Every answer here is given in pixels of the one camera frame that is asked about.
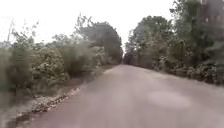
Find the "roadside vegetation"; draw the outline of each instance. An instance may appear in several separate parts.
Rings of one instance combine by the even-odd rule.
[[[131,31],[124,63],[224,84],[222,7],[218,0],[175,0],[171,20],[143,18]]]
[[[79,16],[74,33],[52,42],[35,42],[35,28],[12,33],[15,41],[0,43],[0,107],[55,94],[66,81],[119,64],[121,38],[107,22]]]

